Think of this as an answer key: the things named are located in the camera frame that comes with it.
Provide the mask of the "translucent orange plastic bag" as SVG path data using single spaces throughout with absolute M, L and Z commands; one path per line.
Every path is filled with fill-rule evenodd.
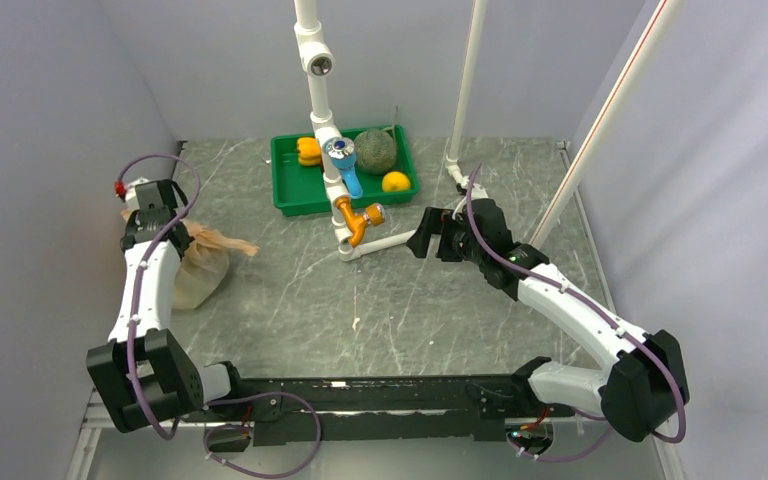
M 259 247 L 238 238 L 226 237 L 197 222 L 182 221 L 192 240 L 175 276 L 171 307 L 194 310 L 219 287 L 230 268 L 230 255 L 239 252 L 249 257 Z

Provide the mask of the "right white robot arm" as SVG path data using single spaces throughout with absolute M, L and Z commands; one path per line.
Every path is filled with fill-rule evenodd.
M 686 433 L 690 392 L 678 340 L 648 333 L 614 315 L 575 286 L 533 246 L 516 242 L 502 209 L 491 199 L 471 200 L 460 211 L 428 207 L 406 245 L 417 258 L 440 241 L 436 258 L 471 262 L 493 288 L 550 320 L 596 362 L 594 369 L 536 358 L 516 374 L 511 401 L 534 415 L 560 404 L 605 421 L 622 437 L 653 435 L 678 443 Z

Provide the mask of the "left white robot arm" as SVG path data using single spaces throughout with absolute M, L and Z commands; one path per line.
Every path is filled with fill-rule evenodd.
M 207 404 L 221 419 L 239 417 L 248 394 L 231 382 L 228 366 L 196 366 L 170 330 L 175 279 L 192 241 L 177 217 L 186 196 L 170 179 L 138 179 L 117 191 L 128 210 L 122 301 L 107 341 L 86 355 L 114 427 L 128 433 L 175 423 Z

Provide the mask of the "yellow fake lemon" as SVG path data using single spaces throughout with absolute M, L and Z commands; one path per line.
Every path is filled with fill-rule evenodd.
M 387 193 L 408 191 L 411 188 L 412 182 L 410 177 L 399 171 L 388 172 L 381 181 L 381 189 Z

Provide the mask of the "green fake melon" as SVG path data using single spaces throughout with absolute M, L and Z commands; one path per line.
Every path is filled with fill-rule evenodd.
M 389 132 L 370 129 L 360 133 L 354 140 L 357 153 L 357 167 L 369 175 L 384 175 L 394 169 L 398 149 Z

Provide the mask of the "yellow fake bell pepper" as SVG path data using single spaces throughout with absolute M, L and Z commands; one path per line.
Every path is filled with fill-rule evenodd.
M 297 161 L 305 167 L 321 164 L 321 147 L 315 137 L 300 137 L 296 140 Z

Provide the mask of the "white pole with red stripe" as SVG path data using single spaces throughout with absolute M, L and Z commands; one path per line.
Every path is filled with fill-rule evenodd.
M 684 4 L 685 1 L 658 1 L 646 18 L 643 29 L 635 38 L 633 48 L 625 56 L 622 68 L 599 104 L 598 113 L 588 124 L 586 135 L 577 143 L 578 148 L 570 166 L 530 239 L 532 246 L 541 249 L 548 240 L 567 204 L 578 192 L 594 156 L 593 151 L 607 133 L 645 63 L 655 52 L 658 42 L 666 34 L 670 23 Z

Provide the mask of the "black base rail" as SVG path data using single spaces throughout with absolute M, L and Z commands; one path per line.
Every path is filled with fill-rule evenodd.
M 544 404 L 511 374 L 348 378 L 253 378 L 195 415 L 201 422 L 253 427 L 257 446 L 325 441 L 470 438 L 501 441 L 534 421 L 547 426 L 572 410 Z

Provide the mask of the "white PVC pipe frame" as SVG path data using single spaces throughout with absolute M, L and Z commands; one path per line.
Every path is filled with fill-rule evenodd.
M 476 71 L 486 6 L 485 1 L 473 3 L 453 132 L 444 162 L 445 169 L 455 185 L 466 177 L 460 169 L 459 152 L 467 106 L 472 91 L 473 76 Z M 301 68 L 307 76 L 311 103 L 310 122 L 314 137 L 321 147 L 321 166 L 323 168 L 321 179 L 331 210 L 331 223 L 337 241 L 338 257 L 343 262 L 351 262 L 365 255 L 403 245 L 413 234 L 411 231 L 369 243 L 363 239 L 363 242 L 357 247 L 351 247 L 348 244 L 351 232 L 345 224 L 343 215 L 336 208 L 335 202 L 342 196 L 349 197 L 349 194 L 337 169 L 332 165 L 325 152 L 325 144 L 330 139 L 345 137 L 334 122 L 328 99 L 326 78 L 333 70 L 334 56 L 324 39 L 323 27 L 317 15 L 317 3 L 315 1 L 296 0 L 294 9 L 296 45 Z

